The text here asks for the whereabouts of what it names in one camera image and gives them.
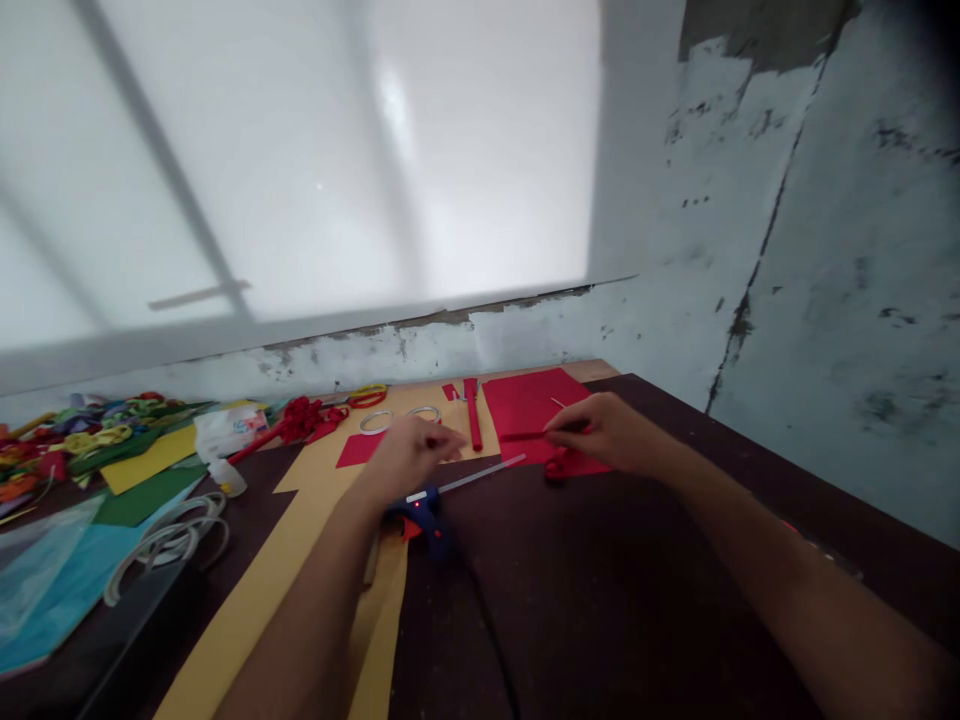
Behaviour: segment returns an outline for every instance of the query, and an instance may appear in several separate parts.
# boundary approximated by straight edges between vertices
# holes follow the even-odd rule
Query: plastic bag
[[[98,495],[0,535],[0,640],[17,635],[100,509]]]
[[[253,404],[199,415],[193,422],[197,454],[208,464],[240,452],[270,429],[263,411]]]

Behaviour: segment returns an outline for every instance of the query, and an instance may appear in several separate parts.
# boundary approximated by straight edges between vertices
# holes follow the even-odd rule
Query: plastic container
[[[209,469],[210,477],[227,497],[237,497],[247,489],[247,481],[243,479],[243,475],[226,460],[222,458],[213,460]]]

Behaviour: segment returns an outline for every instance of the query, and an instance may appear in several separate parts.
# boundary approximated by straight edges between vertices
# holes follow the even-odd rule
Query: hand
[[[586,420],[583,433],[560,430]],[[666,480],[693,453],[613,393],[597,393],[566,407],[544,428],[554,445],[573,448],[623,472]]]
[[[415,415],[395,421],[354,487],[386,507],[411,495],[444,460],[459,460],[467,439],[460,433]]]

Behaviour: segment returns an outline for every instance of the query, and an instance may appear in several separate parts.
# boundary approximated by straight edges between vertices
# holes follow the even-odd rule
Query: crack
[[[842,28],[843,25],[839,24],[834,30],[834,35],[839,35]],[[740,350],[743,348],[743,343],[746,342],[747,336],[753,331],[753,324],[749,319],[750,290],[753,288],[753,283],[757,279],[757,273],[760,272],[760,263],[763,261],[763,256],[767,252],[767,245],[770,243],[770,236],[773,234],[773,226],[777,222],[777,215],[780,212],[780,203],[783,200],[783,192],[787,187],[787,178],[790,176],[790,169],[793,167],[793,159],[797,153],[797,146],[800,144],[800,138],[803,135],[803,130],[807,124],[807,114],[810,112],[810,107],[813,105],[813,101],[817,96],[817,92],[820,90],[820,82],[823,80],[823,73],[827,67],[827,57],[829,56],[824,57],[820,64],[820,72],[817,74],[817,80],[813,85],[813,91],[810,93],[810,99],[807,102],[807,106],[803,109],[803,119],[800,123],[800,128],[797,130],[797,135],[793,139],[793,145],[790,148],[790,154],[788,155],[787,164],[783,171],[783,177],[780,179],[780,188],[777,190],[777,199],[773,204],[773,212],[770,214],[770,222],[767,224],[767,232],[764,234],[763,243],[760,245],[760,252],[757,255],[757,262],[753,266],[753,272],[750,274],[750,279],[747,281],[747,287],[743,291],[743,298],[740,300],[740,304],[737,306],[737,310],[733,314],[733,322],[730,323],[730,329],[727,331],[727,346],[723,352],[723,359],[720,361],[720,365],[717,368],[717,374],[714,376],[713,383],[710,385],[710,393],[707,398],[707,408],[704,410],[705,415],[710,414],[710,410],[713,407],[713,402],[717,399],[717,395],[720,393],[720,387],[723,384],[722,375],[724,369],[727,367],[727,362],[729,361],[730,364],[733,365],[737,362],[737,360],[739,360]],[[731,349],[734,347],[734,343],[736,343],[736,348],[731,355]]]

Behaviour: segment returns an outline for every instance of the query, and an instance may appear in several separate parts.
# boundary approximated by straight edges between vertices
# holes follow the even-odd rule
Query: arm
[[[216,718],[332,718],[363,569],[387,505],[419,488],[466,439],[421,418],[397,420],[344,493],[217,710]]]
[[[557,431],[583,419],[590,434]],[[546,430],[676,493],[827,717],[939,709],[953,658],[708,460],[610,393],[564,409]]]

